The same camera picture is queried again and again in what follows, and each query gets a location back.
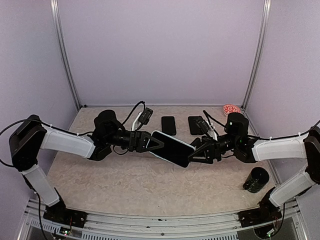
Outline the black phone case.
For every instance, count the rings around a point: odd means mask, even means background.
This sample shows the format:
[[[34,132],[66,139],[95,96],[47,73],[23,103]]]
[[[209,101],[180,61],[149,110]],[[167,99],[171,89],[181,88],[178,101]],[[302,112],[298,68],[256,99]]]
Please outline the black phone case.
[[[203,130],[197,125],[196,120],[199,116],[189,116],[188,117],[188,125],[189,131],[192,136],[202,136],[204,135]]]
[[[176,122],[175,122],[174,116],[161,117],[161,131],[170,136],[175,136],[177,134]]]

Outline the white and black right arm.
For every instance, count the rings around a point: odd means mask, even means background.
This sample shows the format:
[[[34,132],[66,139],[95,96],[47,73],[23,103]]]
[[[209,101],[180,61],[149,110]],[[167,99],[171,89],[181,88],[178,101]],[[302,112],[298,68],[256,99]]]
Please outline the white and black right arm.
[[[296,135],[261,138],[248,134],[249,120],[239,112],[227,116],[224,135],[202,137],[189,162],[212,164],[221,161],[228,151],[243,163],[256,163],[277,159],[305,159],[302,170],[275,187],[268,195],[267,202],[256,210],[256,218],[266,222],[275,212],[275,207],[300,195],[320,183],[320,129],[317,125]]]

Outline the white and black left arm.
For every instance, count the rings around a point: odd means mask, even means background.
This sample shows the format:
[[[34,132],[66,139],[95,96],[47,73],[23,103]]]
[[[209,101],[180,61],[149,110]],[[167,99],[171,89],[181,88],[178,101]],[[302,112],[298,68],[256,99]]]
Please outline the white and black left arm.
[[[63,223],[70,218],[58,191],[51,186],[40,168],[37,156],[40,150],[54,150],[101,161],[112,152],[112,146],[130,152],[144,153],[161,149],[164,143],[147,131],[128,131],[116,118],[113,110],[104,110],[94,119],[92,135],[80,135],[57,129],[40,120],[37,115],[19,121],[20,126],[9,138],[12,165],[38,193],[49,212]]]

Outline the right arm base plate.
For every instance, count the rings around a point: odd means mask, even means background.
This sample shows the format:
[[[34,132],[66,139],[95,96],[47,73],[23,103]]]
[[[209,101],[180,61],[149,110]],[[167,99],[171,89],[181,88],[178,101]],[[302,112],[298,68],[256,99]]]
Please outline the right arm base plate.
[[[257,208],[243,210],[238,213],[239,221],[242,228],[259,225],[271,221],[276,218],[281,219],[282,213],[279,206],[275,206],[269,200],[271,192],[275,189],[270,189],[258,203]]]

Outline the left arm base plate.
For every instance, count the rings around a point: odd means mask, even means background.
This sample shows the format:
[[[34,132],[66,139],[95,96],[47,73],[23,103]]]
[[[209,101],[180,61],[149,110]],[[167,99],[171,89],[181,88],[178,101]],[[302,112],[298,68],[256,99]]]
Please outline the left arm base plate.
[[[59,201],[53,206],[45,207],[43,218],[54,223],[83,229],[88,214],[84,211],[67,208],[59,192],[56,189],[55,191],[59,197]]]

